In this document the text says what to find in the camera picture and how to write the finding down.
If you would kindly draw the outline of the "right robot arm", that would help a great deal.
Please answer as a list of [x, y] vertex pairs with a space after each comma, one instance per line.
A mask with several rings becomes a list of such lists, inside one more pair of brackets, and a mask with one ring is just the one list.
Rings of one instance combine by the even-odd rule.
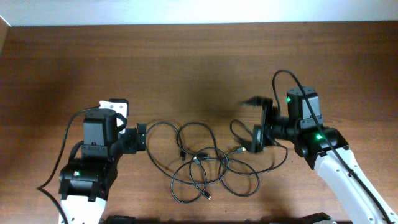
[[252, 140], [239, 140], [243, 148], [258, 153], [278, 139], [290, 141], [331, 188], [353, 223], [397, 223], [396, 212], [365, 176], [346, 139], [337, 129], [324, 126], [315, 89], [289, 89], [286, 102], [286, 117], [270, 98], [254, 96], [242, 102], [262, 108], [261, 123], [254, 126]]

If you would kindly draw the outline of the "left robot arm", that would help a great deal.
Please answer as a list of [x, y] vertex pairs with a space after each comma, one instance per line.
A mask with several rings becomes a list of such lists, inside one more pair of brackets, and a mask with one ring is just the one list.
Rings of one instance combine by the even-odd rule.
[[60, 171], [59, 223], [99, 223], [125, 154], [146, 149], [147, 126], [127, 128], [127, 119], [111, 109], [92, 108], [83, 120], [83, 140], [72, 148]]

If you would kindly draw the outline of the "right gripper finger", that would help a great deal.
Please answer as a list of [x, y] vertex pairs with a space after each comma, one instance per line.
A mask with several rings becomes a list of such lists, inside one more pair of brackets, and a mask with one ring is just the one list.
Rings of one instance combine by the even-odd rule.
[[262, 108], [265, 108], [266, 106], [272, 106], [273, 99], [263, 96], [254, 96], [248, 100], [240, 101], [239, 104], [245, 106], [261, 106]]
[[259, 153], [263, 151], [263, 133], [261, 125], [254, 125], [254, 129], [252, 132], [252, 144], [250, 151], [253, 153]]

